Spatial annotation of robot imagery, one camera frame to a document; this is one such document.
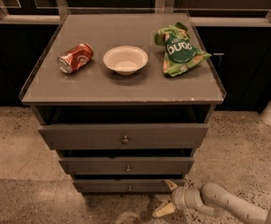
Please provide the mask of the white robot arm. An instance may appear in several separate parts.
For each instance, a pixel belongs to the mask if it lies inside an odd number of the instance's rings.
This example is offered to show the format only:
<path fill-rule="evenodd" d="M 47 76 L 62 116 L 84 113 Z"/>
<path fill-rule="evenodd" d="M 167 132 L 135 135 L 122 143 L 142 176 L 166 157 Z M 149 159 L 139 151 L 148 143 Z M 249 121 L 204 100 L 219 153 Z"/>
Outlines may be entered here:
<path fill-rule="evenodd" d="M 153 217 L 163 217 L 173 214 L 176 210 L 186 209 L 193 209 L 210 217 L 220 217 L 227 211 L 243 224 L 271 224 L 271 207 L 264 210 L 236 197 L 215 183 L 208 182 L 202 188 L 194 189 L 178 186 L 169 179 L 164 182 L 171 195 L 153 211 Z"/>

